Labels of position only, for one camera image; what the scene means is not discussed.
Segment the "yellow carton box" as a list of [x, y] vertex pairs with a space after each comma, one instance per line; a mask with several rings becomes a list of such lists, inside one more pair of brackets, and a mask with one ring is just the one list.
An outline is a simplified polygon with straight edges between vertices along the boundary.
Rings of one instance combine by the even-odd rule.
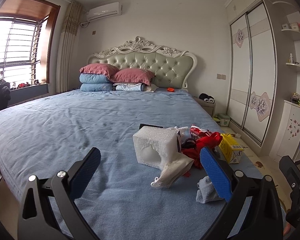
[[231, 134], [222, 133], [222, 140], [219, 149], [228, 164], [238, 164], [240, 162], [244, 148]]

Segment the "red cloth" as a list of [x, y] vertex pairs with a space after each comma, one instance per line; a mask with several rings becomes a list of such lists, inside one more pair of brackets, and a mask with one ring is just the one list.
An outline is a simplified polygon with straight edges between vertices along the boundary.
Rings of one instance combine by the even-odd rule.
[[181, 152], [193, 159], [193, 167], [197, 169], [202, 169], [203, 166], [200, 162], [200, 152], [203, 148], [208, 147], [210, 150], [213, 150], [218, 146], [223, 137], [219, 132], [214, 132], [210, 136], [200, 137], [198, 139], [188, 138], [181, 145]]

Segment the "white foam block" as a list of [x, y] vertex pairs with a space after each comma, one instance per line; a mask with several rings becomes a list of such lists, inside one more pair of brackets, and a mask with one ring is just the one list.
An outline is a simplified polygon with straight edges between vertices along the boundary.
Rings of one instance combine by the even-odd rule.
[[133, 135], [138, 163], [162, 170], [180, 158], [175, 129], [143, 126]]

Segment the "red snack wrapper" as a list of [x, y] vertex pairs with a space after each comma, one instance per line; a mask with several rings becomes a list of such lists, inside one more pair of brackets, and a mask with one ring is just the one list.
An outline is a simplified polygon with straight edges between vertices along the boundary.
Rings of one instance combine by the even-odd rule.
[[192, 125], [190, 127], [190, 135], [193, 140], [198, 140], [199, 138], [211, 136], [212, 132], [207, 129], [200, 128], [196, 125]]

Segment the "light blue sock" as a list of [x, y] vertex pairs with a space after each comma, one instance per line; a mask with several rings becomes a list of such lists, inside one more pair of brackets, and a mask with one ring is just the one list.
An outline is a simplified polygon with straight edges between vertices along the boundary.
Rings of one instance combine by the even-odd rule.
[[208, 202], [214, 202], [223, 199], [218, 195], [209, 176], [205, 176], [200, 181], [198, 181], [197, 187], [198, 190], [196, 195], [196, 202], [199, 202], [200, 204], [206, 204]]

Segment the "lower corner shelf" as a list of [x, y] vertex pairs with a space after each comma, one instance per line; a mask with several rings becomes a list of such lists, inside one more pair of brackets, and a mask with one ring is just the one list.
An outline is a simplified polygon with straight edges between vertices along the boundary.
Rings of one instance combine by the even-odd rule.
[[300, 65], [294, 63], [286, 63], [286, 66], [295, 70], [296, 72], [300, 72]]

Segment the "beige cloth pouch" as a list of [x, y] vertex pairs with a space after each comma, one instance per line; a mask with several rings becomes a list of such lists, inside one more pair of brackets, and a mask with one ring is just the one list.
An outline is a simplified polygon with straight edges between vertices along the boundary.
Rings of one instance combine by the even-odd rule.
[[151, 182], [151, 187], [154, 188], [169, 188], [179, 177], [187, 173], [194, 160], [184, 155], [183, 153], [176, 152], [172, 155], [172, 159], [168, 160], [161, 169], [160, 177], [155, 177]]

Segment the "sliding door wardrobe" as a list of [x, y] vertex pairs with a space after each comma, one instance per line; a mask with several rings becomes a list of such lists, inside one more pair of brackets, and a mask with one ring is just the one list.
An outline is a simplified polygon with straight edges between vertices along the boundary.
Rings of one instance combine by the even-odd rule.
[[263, 0], [230, 0], [231, 80], [227, 114], [254, 142], [266, 136], [275, 92], [273, 33]]

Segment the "grey nightstand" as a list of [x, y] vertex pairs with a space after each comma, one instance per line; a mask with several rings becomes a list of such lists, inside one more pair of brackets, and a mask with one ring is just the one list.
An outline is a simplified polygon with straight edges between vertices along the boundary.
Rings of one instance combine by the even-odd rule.
[[206, 102], [202, 99], [194, 97], [194, 100], [211, 116], [214, 116], [215, 113], [215, 103]]

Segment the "tufted green headboard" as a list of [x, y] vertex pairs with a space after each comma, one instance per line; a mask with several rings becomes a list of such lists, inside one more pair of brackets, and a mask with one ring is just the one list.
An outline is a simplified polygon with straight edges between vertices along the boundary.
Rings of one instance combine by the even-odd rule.
[[179, 51], [155, 45], [137, 36], [118, 47], [95, 52], [87, 63], [108, 63], [119, 70], [139, 68], [154, 73], [152, 82], [160, 88], [188, 90], [187, 80], [197, 66], [196, 56], [189, 51]]

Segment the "folded striped blanket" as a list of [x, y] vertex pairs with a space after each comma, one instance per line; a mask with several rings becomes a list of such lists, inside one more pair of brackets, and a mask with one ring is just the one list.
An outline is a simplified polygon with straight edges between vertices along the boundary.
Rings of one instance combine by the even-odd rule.
[[113, 88], [126, 92], [155, 92], [159, 87], [152, 83], [150, 85], [145, 83], [115, 83]]

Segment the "left pink pillow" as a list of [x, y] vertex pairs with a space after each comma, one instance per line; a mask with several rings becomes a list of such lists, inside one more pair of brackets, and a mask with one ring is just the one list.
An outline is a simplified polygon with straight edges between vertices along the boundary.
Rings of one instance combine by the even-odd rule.
[[104, 75], [110, 79], [119, 71], [119, 68], [107, 63], [92, 63], [82, 67], [79, 71], [81, 74]]

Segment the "window with metal bars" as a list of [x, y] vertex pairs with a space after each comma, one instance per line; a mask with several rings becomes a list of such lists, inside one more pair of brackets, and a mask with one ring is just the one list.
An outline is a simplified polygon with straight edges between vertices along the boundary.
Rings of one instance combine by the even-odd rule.
[[50, 56], [60, 6], [6, 0], [0, 8], [0, 80], [13, 88], [50, 81]]

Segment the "beige curtain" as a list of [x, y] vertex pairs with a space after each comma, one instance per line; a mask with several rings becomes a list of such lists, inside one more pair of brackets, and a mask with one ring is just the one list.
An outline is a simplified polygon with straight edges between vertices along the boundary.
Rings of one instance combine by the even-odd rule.
[[57, 55], [56, 93], [63, 93], [68, 90], [69, 68], [82, 9], [81, 3], [72, 1], [66, 10]]

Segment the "white air conditioner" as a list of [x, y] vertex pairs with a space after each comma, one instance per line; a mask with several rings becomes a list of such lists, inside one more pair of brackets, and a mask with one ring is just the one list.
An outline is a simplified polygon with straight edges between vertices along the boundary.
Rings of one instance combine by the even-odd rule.
[[87, 12], [87, 21], [91, 22], [105, 17], [119, 16], [122, 14], [122, 5], [119, 2], [114, 2], [100, 7], [90, 9]]

